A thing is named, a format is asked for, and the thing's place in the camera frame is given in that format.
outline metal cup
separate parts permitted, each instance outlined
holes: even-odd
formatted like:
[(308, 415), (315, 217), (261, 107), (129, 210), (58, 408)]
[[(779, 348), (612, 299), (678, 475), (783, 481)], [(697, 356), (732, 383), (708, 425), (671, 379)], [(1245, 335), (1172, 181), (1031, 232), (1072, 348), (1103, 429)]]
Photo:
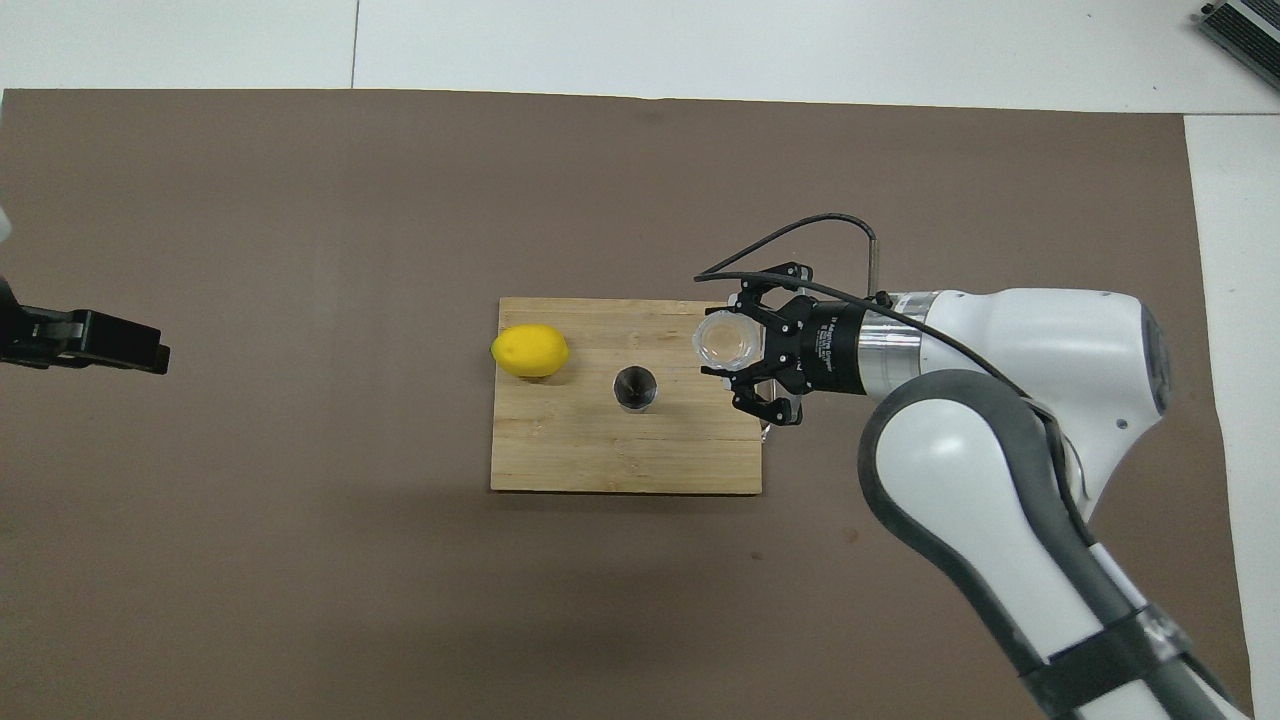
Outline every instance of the metal cup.
[(627, 413), (644, 413), (658, 397), (658, 379), (639, 365), (623, 368), (613, 378), (613, 397)]

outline yellow lemon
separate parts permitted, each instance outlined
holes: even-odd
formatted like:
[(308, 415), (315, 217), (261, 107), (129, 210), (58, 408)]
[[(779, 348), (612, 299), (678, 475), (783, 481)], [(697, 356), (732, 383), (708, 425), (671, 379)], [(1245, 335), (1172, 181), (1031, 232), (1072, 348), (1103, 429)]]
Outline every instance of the yellow lemon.
[(568, 360), (564, 336), (550, 325), (512, 325), (489, 346), (498, 366), (517, 378), (545, 378)]

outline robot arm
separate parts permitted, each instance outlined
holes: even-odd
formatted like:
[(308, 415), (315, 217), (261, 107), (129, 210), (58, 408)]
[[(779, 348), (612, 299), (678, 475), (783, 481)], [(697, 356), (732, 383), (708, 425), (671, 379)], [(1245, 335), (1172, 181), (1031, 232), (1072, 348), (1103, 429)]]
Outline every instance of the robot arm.
[[(788, 228), (818, 219), (874, 237), (847, 215)], [(733, 405), (794, 425), (809, 392), (881, 400), (859, 451), (867, 501), (964, 592), (1047, 716), (1244, 717), (1085, 525), (1169, 402), (1151, 313), (1110, 292), (860, 299), (797, 263), (719, 272), (786, 231), (695, 278), (740, 282), (694, 336), (703, 372), (723, 378)], [(795, 296), (764, 305), (780, 287)]]
[(1044, 428), (1005, 383), (924, 374), (877, 407), (859, 450), (876, 516), (964, 592), (1050, 717), (1239, 719), (1189, 641), (1087, 546)]

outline cutting board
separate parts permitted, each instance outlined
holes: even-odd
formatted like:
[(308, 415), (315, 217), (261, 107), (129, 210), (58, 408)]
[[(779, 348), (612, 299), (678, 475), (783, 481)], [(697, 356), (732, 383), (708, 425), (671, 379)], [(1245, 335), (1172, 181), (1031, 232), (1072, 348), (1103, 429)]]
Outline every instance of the cutting board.
[[(692, 333), (713, 304), (503, 297), (498, 329), (545, 323), (570, 360), (540, 380), (495, 370), (490, 487), (499, 491), (759, 495), (760, 424), (699, 373)], [(627, 413), (613, 380), (649, 369), (658, 397)]]

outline brown table surface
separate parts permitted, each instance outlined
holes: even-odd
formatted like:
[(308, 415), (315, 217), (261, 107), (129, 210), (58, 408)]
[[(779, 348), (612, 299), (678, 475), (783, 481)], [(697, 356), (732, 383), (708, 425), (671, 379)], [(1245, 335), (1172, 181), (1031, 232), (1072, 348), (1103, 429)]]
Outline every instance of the brown table surface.
[[(168, 377), (0, 368), (0, 716), (1033, 717), (814, 397), (762, 497), (486, 489), (499, 296), (718, 300), (863, 215), (888, 290), (1142, 297), (1167, 419), (1094, 525), (1248, 697), (1181, 119), (383, 91), (8, 91), (22, 302)], [(860, 288), (861, 238), (754, 259)]]

